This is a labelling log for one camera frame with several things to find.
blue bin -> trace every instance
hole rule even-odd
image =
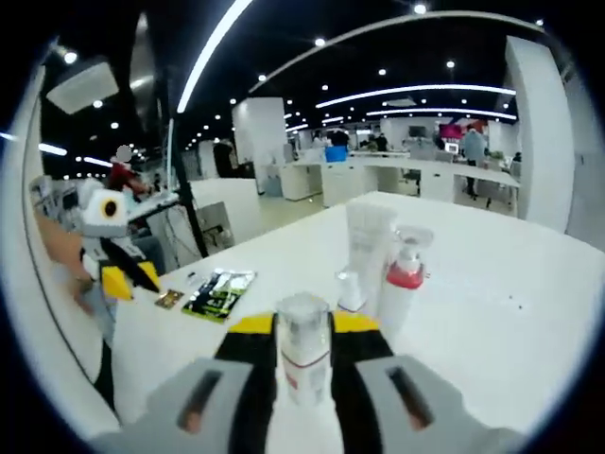
[[[341,163],[347,160],[347,147],[342,145],[338,147],[325,148],[326,163]]]

floor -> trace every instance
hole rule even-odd
[[[477,197],[473,201],[462,191],[463,182],[460,182],[460,189],[456,194],[456,203],[459,205],[472,206],[474,208],[485,210],[487,199]],[[414,182],[399,183],[399,193],[406,196],[417,197],[417,186]],[[323,195],[319,194],[302,201],[287,201],[283,198],[261,196],[261,216],[265,223],[266,232],[279,229],[287,224],[296,222],[299,219],[314,215],[323,210]],[[511,216],[511,210],[508,205],[501,201],[492,201],[490,211],[505,216]]]

black ceiling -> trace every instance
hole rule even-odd
[[[43,102],[43,141],[68,149],[66,157],[45,156],[49,173],[99,172],[103,168],[84,167],[76,156],[94,156],[109,160],[117,146],[134,143],[137,147],[159,146],[156,136],[143,133],[136,117],[129,89],[130,55],[138,15],[145,11],[155,53],[158,74],[168,88],[173,107],[203,44],[233,0],[171,0],[165,2],[94,2],[76,4],[72,12],[61,16],[58,27],[52,24],[37,30],[40,39],[59,32],[60,43],[73,48],[79,60],[106,57],[115,73],[120,93],[106,99],[101,109],[87,108],[66,115],[48,101]],[[548,16],[545,6],[517,7],[514,2],[502,6],[476,1],[426,2],[430,9],[469,9],[503,13],[533,22]],[[411,3],[400,0],[255,0],[235,23],[202,74],[185,113],[177,116],[177,144],[184,147],[198,132],[202,138],[227,137],[231,132],[231,98],[238,101],[249,95],[259,74],[269,74],[287,61],[309,50],[318,37],[326,40],[377,21],[410,13]],[[254,96],[283,96],[294,100],[287,112],[301,112],[312,127],[317,127],[324,113],[331,116],[359,117],[370,110],[384,109],[387,97],[369,98],[336,105],[318,111],[318,102],[335,97],[381,88],[424,83],[474,83],[502,86],[506,73],[504,46],[513,34],[540,41],[541,34],[496,21],[459,18],[418,21],[366,33],[321,52],[288,68],[271,79]],[[35,54],[27,54],[33,59]],[[453,71],[445,62],[456,61]],[[378,76],[380,68],[387,74]],[[48,81],[67,68],[58,58],[47,64]],[[25,85],[27,72],[12,76],[19,87],[9,96],[17,101]],[[329,86],[328,92],[321,85]],[[426,98],[423,107],[466,107],[494,110],[496,95],[439,91],[411,94],[417,102]],[[460,105],[462,98],[466,106]],[[9,128],[11,109],[0,116],[2,131]],[[511,105],[507,113],[514,113]],[[116,121],[120,128],[112,130]]]

black pole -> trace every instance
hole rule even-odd
[[[181,199],[181,205],[185,207],[185,211],[187,212],[187,218],[191,225],[191,233],[193,234],[193,239],[196,241],[196,246],[198,246],[201,258],[205,258],[208,256],[208,249],[206,249],[204,238],[201,234],[201,229],[199,228],[196,209],[193,206],[194,199],[193,193],[191,192],[191,184],[189,184],[189,180],[187,180],[187,173],[185,172],[185,167],[182,163],[181,151],[176,147],[177,141],[174,139],[176,134],[175,129],[176,126],[173,125],[172,137],[168,137],[168,140],[172,141],[172,143],[168,144],[166,149],[172,150],[172,165],[174,166],[174,170],[177,173],[177,179],[179,180],[180,189],[178,192],[179,198]]]

ceiling light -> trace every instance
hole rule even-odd
[[[288,128],[287,130],[285,130],[286,132],[293,132],[293,131],[299,131],[299,130],[304,130],[306,128],[308,128],[309,125],[307,125],[306,123],[303,123],[299,126],[293,126],[292,128]]]
[[[179,101],[179,106],[177,107],[177,113],[182,114],[187,108],[187,103],[189,102],[189,98],[193,93],[193,89],[198,83],[199,76],[201,76],[201,73],[208,64],[212,54],[215,52],[216,48],[235,23],[237,18],[242,12],[244,12],[250,3],[252,3],[252,0],[235,0],[220,22],[216,25],[216,28],[212,32],[212,35],[210,35],[210,38],[208,38],[206,45],[203,47],[203,49],[201,49],[198,60],[191,70],[189,79],[187,79],[185,88],[182,91],[181,100]]]
[[[498,113],[498,112],[489,112],[489,111],[477,111],[474,109],[451,109],[447,107],[435,108],[435,107],[422,107],[422,108],[413,108],[413,109],[395,109],[392,111],[376,111],[376,112],[368,112],[366,115],[384,115],[384,114],[409,114],[409,113],[453,113],[453,114],[476,114],[476,115],[485,115],[485,116],[493,116],[499,118],[506,118],[508,120],[516,120],[517,117],[515,115],[509,115],[507,113]]]
[[[108,163],[107,161],[101,161],[100,159],[96,158],[89,158],[88,156],[84,158],[84,162],[89,164],[97,164],[98,166],[113,167],[112,163]]]
[[[57,156],[65,156],[67,154],[66,149],[55,147],[53,145],[40,144],[38,145],[38,149],[40,151],[44,151],[45,153],[56,154]]]
[[[426,13],[426,5],[423,3],[417,3],[414,5],[414,12],[416,14],[425,14]]]
[[[334,118],[326,118],[325,120],[321,120],[322,123],[333,123],[335,121],[340,121],[344,119],[342,116],[335,116]]]
[[[78,54],[76,52],[67,52],[64,56],[63,56],[63,60],[67,63],[67,64],[72,64],[74,61],[76,61],[78,59]]]
[[[359,95],[350,95],[345,97],[339,97],[330,101],[321,102],[316,105],[317,109],[324,107],[333,106],[341,102],[355,101],[356,99],[363,99],[365,97],[382,96],[382,95],[393,95],[395,93],[406,93],[406,92],[418,92],[423,90],[468,90],[476,92],[489,92],[498,93],[500,95],[511,95],[515,96],[517,92],[508,88],[489,87],[484,85],[463,85],[456,83],[444,83],[444,84],[433,84],[433,85],[412,85],[409,87],[397,87],[387,88],[385,90],[375,90],[373,92],[360,93]]]

